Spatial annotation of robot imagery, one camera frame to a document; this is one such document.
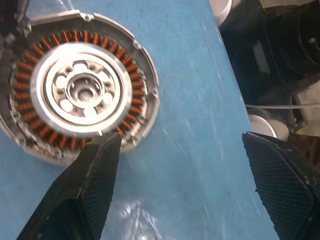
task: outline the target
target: blue cloth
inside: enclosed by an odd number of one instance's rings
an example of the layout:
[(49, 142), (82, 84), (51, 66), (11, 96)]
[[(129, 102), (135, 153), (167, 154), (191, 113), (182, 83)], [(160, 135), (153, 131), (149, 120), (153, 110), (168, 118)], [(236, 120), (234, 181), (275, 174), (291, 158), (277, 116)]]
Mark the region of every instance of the blue cloth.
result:
[[(150, 53), (161, 105), (122, 155), (102, 240), (276, 240), (241, 140), (247, 112), (208, 0), (32, 0), (29, 15), (72, 8), (128, 28)], [(18, 236), (63, 168), (0, 135), (0, 239)]]

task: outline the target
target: center hole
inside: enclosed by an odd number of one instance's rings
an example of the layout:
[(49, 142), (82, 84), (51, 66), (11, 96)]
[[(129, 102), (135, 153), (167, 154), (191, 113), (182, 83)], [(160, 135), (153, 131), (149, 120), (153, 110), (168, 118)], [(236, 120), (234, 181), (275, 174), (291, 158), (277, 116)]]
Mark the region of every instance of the center hole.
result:
[(82, 102), (88, 102), (94, 97), (94, 93), (90, 89), (82, 89), (78, 92), (78, 99)]

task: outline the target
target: blue table surface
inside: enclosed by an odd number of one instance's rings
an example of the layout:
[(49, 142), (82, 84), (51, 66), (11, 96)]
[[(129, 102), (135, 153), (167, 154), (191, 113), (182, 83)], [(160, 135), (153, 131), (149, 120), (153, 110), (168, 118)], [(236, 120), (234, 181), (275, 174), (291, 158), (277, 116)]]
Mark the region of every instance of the blue table surface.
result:
[[(102, 240), (277, 240), (241, 140), (247, 112), (208, 0), (32, 0), (29, 16), (79, 9), (128, 28), (158, 72), (147, 138), (119, 160)], [(0, 134), (0, 239), (15, 239), (64, 170)]]

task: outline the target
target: white cable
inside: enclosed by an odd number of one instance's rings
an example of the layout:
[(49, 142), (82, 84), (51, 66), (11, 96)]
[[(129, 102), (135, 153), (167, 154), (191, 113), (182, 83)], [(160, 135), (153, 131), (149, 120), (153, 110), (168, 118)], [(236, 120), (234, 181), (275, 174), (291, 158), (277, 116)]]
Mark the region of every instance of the white cable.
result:
[(245, 105), (250, 109), (305, 109), (305, 108), (320, 108), (320, 103), (298, 104), (298, 105)]

